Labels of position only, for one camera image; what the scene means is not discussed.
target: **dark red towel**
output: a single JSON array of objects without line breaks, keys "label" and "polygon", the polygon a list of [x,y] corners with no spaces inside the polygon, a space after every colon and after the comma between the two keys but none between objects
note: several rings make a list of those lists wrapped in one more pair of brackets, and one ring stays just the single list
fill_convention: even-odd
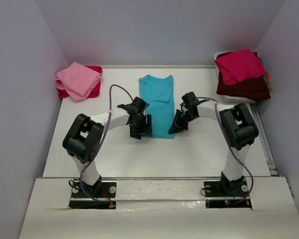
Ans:
[{"label": "dark red towel", "polygon": [[[217,56],[217,58],[229,53],[230,52],[220,54]],[[243,82],[237,83],[236,85],[225,85],[221,72],[219,72],[218,76],[217,94],[223,96],[244,97],[255,102],[270,99],[269,89],[266,85],[264,77],[246,79]]]},{"label": "dark red towel", "polygon": [[[102,67],[100,67],[100,66],[86,66],[86,67],[92,69],[93,71],[99,72],[100,74],[103,73]],[[98,97],[100,94],[100,88],[101,88],[101,82],[97,83],[97,85],[94,87],[94,89],[89,94],[88,98]],[[69,97],[69,94],[66,92],[66,90],[60,90],[59,97],[67,98],[67,97]]]}]

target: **gray wall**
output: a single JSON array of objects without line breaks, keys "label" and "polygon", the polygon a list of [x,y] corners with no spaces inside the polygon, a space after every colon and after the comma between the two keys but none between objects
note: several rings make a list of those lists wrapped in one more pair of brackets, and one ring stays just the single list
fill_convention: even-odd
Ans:
[{"label": "gray wall", "polygon": [[212,64],[256,49],[284,0],[35,0],[68,63]]},{"label": "gray wall", "polygon": [[289,177],[299,212],[299,0],[286,0],[258,47],[272,98],[258,105],[278,171]]},{"label": "gray wall", "polygon": [[43,171],[64,57],[33,0],[0,0],[0,239],[18,238]]}]

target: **red cloth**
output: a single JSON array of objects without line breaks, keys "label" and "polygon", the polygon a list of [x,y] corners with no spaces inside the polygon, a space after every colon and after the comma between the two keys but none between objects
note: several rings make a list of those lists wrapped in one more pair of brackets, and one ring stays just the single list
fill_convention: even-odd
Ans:
[{"label": "red cloth", "polygon": [[[218,57],[229,54],[229,52],[220,54]],[[264,77],[246,79],[236,85],[225,85],[223,75],[219,72],[217,94],[223,96],[244,97],[255,102],[270,99],[270,92],[264,80]]]},{"label": "red cloth", "polygon": [[217,57],[215,63],[223,75],[225,85],[235,85],[246,79],[261,77],[266,73],[263,64],[249,49]]},{"label": "red cloth", "polygon": [[[100,66],[86,66],[86,67],[88,67],[88,68],[92,69],[93,71],[96,71],[100,74],[103,73],[102,67],[100,67]],[[96,84],[94,89],[89,94],[88,98],[98,97],[99,94],[100,94],[100,88],[101,88],[101,82]],[[59,91],[59,97],[60,98],[67,98],[67,97],[69,97],[69,94],[66,92],[66,90],[60,90]]]}]

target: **white table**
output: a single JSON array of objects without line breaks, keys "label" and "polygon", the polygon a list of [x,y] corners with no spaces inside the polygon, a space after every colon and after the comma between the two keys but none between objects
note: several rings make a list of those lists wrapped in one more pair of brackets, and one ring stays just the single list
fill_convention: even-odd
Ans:
[{"label": "white table", "polygon": [[[75,163],[62,148],[64,136],[75,117],[80,113],[92,116],[107,112],[112,84],[126,88],[133,97],[138,96],[138,79],[147,74],[160,78],[174,76],[175,109],[179,108],[181,96],[191,91],[197,97],[222,101],[216,94],[215,69],[104,69],[99,97],[79,103],[71,98],[63,100],[43,177],[77,177]],[[112,96],[113,106],[130,102],[121,89],[113,88]],[[102,177],[218,177],[225,166],[227,145],[217,122],[211,119],[194,120],[189,123],[187,132],[176,134],[174,139],[137,140],[129,135],[128,126],[108,132],[96,158]],[[246,159],[246,165],[254,176],[270,176],[265,152],[258,137]]]},{"label": "white table", "polygon": [[116,210],[73,210],[67,182],[36,180],[20,239],[299,239],[285,178],[255,178],[252,210],[206,209],[202,180],[122,180]]}]

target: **pink cloth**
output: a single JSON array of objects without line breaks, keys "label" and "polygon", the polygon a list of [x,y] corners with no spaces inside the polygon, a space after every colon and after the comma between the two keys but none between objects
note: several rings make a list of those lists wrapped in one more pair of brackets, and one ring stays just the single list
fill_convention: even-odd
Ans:
[{"label": "pink cloth", "polygon": [[75,101],[86,99],[95,86],[100,82],[102,74],[82,66],[77,62],[56,74],[55,86],[66,90]]},{"label": "pink cloth", "polygon": [[246,79],[261,77],[266,70],[251,50],[231,52],[215,60],[219,71],[223,74],[225,85],[235,85]]}]

